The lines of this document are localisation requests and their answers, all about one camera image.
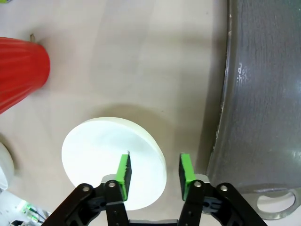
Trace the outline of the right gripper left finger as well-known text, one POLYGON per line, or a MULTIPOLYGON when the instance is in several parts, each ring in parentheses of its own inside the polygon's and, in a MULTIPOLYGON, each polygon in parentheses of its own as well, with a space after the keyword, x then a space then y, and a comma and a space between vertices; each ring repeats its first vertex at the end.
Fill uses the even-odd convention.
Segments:
POLYGON ((121 156, 117 173, 94 188, 83 183, 46 219, 47 226, 88 226, 106 211, 110 226, 127 226, 124 202, 128 199, 131 180, 130 154, 121 156))

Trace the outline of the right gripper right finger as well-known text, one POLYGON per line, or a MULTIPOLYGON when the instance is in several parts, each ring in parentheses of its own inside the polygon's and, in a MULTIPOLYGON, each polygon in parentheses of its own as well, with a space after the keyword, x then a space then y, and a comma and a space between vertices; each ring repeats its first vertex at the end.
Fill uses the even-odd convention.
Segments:
POLYGON ((230 183, 216 187, 197 179, 190 155, 180 154, 179 179, 184 205, 179 226, 198 226, 202 214, 209 214, 222 226, 263 226, 265 222, 230 183))

